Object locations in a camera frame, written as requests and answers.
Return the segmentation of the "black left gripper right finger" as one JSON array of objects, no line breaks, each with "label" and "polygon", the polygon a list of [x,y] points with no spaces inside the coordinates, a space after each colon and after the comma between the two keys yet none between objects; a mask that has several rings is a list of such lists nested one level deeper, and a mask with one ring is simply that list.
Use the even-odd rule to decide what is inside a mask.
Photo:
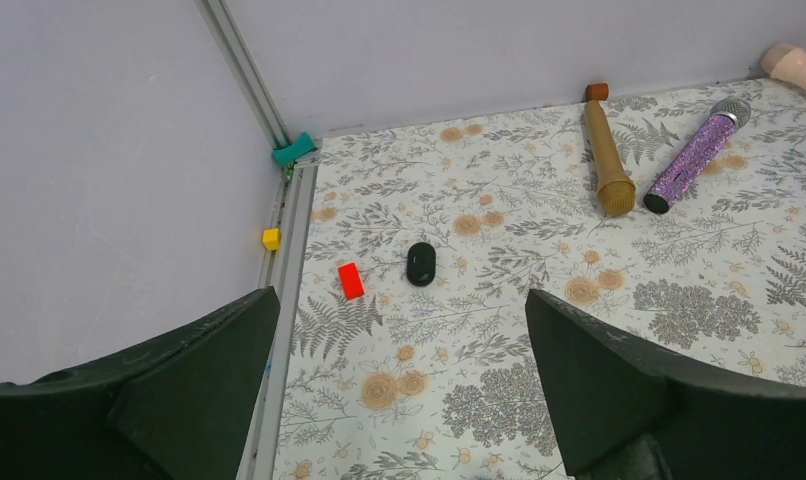
[{"label": "black left gripper right finger", "polygon": [[806,387],[681,355],[542,290],[525,312],[570,476],[806,479]]}]

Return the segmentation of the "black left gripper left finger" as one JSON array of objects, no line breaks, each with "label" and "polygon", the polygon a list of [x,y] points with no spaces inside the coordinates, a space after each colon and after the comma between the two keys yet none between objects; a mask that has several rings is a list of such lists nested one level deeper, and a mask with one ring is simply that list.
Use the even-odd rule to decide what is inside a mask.
[{"label": "black left gripper left finger", "polygon": [[32,383],[0,383],[0,479],[232,479],[280,302],[255,290]]}]

